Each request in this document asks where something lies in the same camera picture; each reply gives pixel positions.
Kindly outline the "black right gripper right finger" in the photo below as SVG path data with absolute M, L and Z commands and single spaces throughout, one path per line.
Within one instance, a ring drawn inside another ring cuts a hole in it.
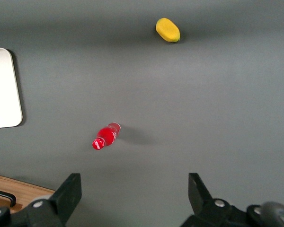
M 245 212 L 222 199 L 211 196 L 197 173 L 188 176 L 188 198 L 194 214 L 181 225 L 183 227 L 246 227 Z

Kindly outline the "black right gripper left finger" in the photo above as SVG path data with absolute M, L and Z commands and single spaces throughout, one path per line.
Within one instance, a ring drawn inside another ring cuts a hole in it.
M 72 173 L 48 198 L 27 207 L 28 227 L 64 227 L 82 197 L 81 176 Z

